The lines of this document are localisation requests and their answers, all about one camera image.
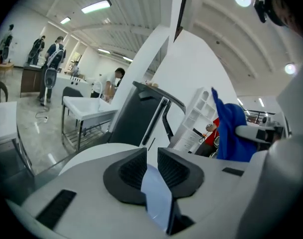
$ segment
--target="white sink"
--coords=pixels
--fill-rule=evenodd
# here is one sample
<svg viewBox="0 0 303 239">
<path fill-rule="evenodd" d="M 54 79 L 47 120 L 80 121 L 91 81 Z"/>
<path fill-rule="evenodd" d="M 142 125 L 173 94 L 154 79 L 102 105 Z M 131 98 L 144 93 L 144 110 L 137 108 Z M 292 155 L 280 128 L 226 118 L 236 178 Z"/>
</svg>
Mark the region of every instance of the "white sink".
<svg viewBox="0 0 303 239">
<path fill-rule="evenodd" d="M 63 102 L 79 120 L 88 120 L 98 117 L 103 117 L 105 120 L 106 115 L 110 115 L 110 118 L 112 118 L 113 114 L 118 110 L 103 99 L 99 100 L 98 98 L 75 98 L 65 96 Z"/>
</svg>

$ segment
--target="person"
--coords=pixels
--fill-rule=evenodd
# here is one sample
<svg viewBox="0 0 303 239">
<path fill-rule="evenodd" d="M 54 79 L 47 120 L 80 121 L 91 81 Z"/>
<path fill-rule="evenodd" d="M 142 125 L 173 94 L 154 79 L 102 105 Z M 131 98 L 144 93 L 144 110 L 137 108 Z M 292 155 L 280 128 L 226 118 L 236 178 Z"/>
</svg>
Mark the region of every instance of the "person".
<svg viewBox="0 0 303 239">
<path fill-rule="evenodd" d="M 45 35 L 43 35 L 41 38 L 38 38 L 34 41 L 32 50 L 37 49 L 37 51 L 33 58 L 30 58 L 30 57 L 28 58 L 28 60 L 27 60 L 28 64 L 30 64 L 31 61 L 33 61 L 32 65 L 37 65 L 38 56 L 39 56 L 40 52 L 44 49 L 44 46 L 45 46 L 44 39 L 45 39 Z"/>
<path fill-rule="evenodd" d="M 291 3 L 292 0 L 265 0 L 264 2 L 255 0 L 254 7 L 262 23 L 266 22 L 266 16 L 268 16 L 274 24 L 286 26 L 303 38 L 300 22 L 303 17 L 298 17 L 299 20 L 297 20 L 296 12 L 300 13 L 300 10 L 295 10 L 293 13 L 294 5 Z"/>
<path fill-rule="evenodd" d="M 59 36 L 57 37 L 55 43 L 53 43 L 47 50 L 46 54 L 45 54 L 45 59 L 46 62 L 42 67 L 42 80 L 41 80 L 41 88 L 40 88 L 40 95 L 38 96 L 38 99 L 40 100 L 41 104 L 44 103 L 44 99 L 45 99 L 45 82 L 44 82 L 44 78 L 45 78 L 45 73 L 47 70 L 47 62 L 49 57 L 56 51 L 56 49 L 59 50 L 63 50 L 64 52 L 60 52 L 55 56 L 55 59 L 53 59 L 52 63 L 49 65 L 50 68 L 54 68 L 55 70 L 58 70 L 58 67 L 61 63 L 64 63 L 64 59 L 66 57 L 66 50 L 64 49 L 64 45 L 63 45 L 63 40 L 64 37 Z M 52 89 L 48 89 L 47 90 L 47 102 L 50 103 L 51 102 L 51 96 L 52 96 Z"/>
<path fill-rule="evenodd" d="M 212 153 L 216 151 L 214 146 L 214 140 L 219 135 L 217 127 L 219 126 L 219 118 L 213 121 L 213 124 L 208 124 L 205 128 L 208 132 L 212 132 L 207 139 L 200 145 L 196 150 L 195 155 L 209 157 Z"/>
<path fill-rule="evenodd" d="M 1 64 L 3 63 L 3 56 L 2 56 L 3 49 L 5 47 L 9 47 L 11 44 L 11 41 L 13 38 L 13 35 L 12 35 L 13 28 L 14 28 L 14 25 L 11 24 L 8 28 L 8 32 L 4 35 L 4 37 L 0 43 L 0 62 L 1 62 Z"/>
<path fill-rule="evenodd" d="M 72 76 L 77 77 L 80 74 L 80 69 L 78 68 L 78 61 L 75 62 L 72 68 Z"/>
<path fill-rule="evenodd" d="M 116 78 L 122 80 L 125 75 L 125 70 L 121 67 L 115 70 L 115 73 L 110 73 L 106 75 L 102 75 L 97 81 L 94 82 L 93 92 L 91 94 L 91 98 L 98 98 L 103 91 L 103 97 L 106 101 L 110 100 L 109 89 L 111 87 L 112 95 L 115 92 L 115 82 Z"/>
</svg>

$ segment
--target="metal rack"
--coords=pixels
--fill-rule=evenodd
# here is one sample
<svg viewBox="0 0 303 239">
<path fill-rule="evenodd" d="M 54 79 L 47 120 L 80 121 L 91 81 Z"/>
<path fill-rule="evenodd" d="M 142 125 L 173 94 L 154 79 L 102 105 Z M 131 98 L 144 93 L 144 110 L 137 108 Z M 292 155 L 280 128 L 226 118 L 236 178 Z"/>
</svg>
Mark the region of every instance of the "metal rack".
<svg viewBox="0 0 303 239">
<path fill-rule="evenodd" d="M 66 140 L 75 152 L 80 152 L 80 150 L 86 148 L 88 144 L 104 135 L 104 132 L 101 130 L 101 125 L 110 122 L 109 119 L 89 128 L 83 128 L 84 121 L 76 119 L 77 128 L 70 132 L 64 132 L 65 108 L 66 106 L 63 104 L 61 124 L 63 145 L 65 145 L 64 140 Z"/>
</svg>

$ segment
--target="floor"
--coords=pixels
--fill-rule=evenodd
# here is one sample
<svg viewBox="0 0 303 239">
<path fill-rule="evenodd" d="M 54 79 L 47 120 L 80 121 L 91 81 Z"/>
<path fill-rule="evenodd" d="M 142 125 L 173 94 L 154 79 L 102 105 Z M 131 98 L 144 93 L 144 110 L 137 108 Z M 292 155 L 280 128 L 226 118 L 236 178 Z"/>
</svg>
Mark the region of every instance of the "floor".
<svg viewBox="0 0 303 239">
<path fill-rule="evenodd" d="M 50 111 L 43 112 L 44 108 L 37 101 L 38 93 L 23 93 L 20 98 L 22 69 L 15 68 L 13 75 L 11 72 L 0 75 L 8 89 L 8 102 L 17 101 L 16 121 L 22 142 L 29 156 L 35 174 L 52 167 L 61 160 L 73 153 L 66 150 L 61 140 L 61 99 L 52 96 L 49 104 Z M 65 128 L 72 130 L 75 128 L 75 119 L 66 118 Z"/>
</svg>

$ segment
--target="ceiling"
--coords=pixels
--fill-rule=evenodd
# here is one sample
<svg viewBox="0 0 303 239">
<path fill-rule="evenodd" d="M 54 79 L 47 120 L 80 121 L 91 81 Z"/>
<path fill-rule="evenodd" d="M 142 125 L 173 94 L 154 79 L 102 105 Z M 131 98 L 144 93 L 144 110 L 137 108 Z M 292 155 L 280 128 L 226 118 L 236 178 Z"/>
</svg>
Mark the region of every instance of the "ceiling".
<svg viewBox="0 0 303 239">
<path fill-rule="evenodd" d="M 25 6 L 57 24 L 70 17 L 64 27 L 90 46 L 112 51 L 118 59 L 122 59 L 121 55 L 134 58 L 160 23 L 160 0 L 110 0 L 110 8 L 81 12 L 98 1 L 101 0 L 22 0 Z M 191 8 L 188 11 L 186 7 L 184 18 L 189 22 L 183 27 L 212 48 L 241 96 L 249 92 L 251 84 L 262 88 L 264 79 L 269 77 L 279 79 L 272 83 L 280 86 L 273 93 L 268 88 L 263 95 L 276 96 L 292 78 L 285 75 L 284 66 L 289 62 L 297 66 L 303 63 L 303 40 L 269 21 L 262 24 L 252 5 L 240 7 L 235 0 L 199 0 Z M 188 15 L 194 11 L 194 17 Z M 149 70 L 155 72 L 159 63 L 160 53 Z M 254 91 L 250 95 L 260 94 Z"/>
</svg>

